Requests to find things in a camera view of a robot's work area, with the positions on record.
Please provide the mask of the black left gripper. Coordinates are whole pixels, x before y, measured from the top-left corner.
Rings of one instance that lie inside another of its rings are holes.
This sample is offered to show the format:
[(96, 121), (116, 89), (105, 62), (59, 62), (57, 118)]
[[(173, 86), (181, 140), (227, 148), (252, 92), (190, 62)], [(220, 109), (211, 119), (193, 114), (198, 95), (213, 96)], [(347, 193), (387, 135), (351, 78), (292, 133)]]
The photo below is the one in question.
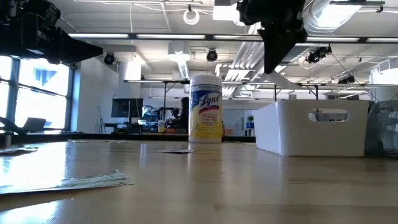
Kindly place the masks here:
[(1, 55), (73, 64), (103, 54), (101, 47), (76, 40), (62, 29), (45, 26), (44, 21), (38, 14), (24, 14), (2, 24)]

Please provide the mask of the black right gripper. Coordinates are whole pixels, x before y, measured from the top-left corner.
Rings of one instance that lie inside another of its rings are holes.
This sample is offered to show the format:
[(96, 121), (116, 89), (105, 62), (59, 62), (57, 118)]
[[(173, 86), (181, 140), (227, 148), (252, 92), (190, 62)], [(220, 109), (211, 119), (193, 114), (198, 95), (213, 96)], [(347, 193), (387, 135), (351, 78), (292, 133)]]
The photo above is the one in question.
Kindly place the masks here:
[(257, 23), (264, 45), (264, 73), (270, 74), (297, 43), (304, 43), (305, 0), (242, 0), (236, 4), (239, 21), (247, 26)]

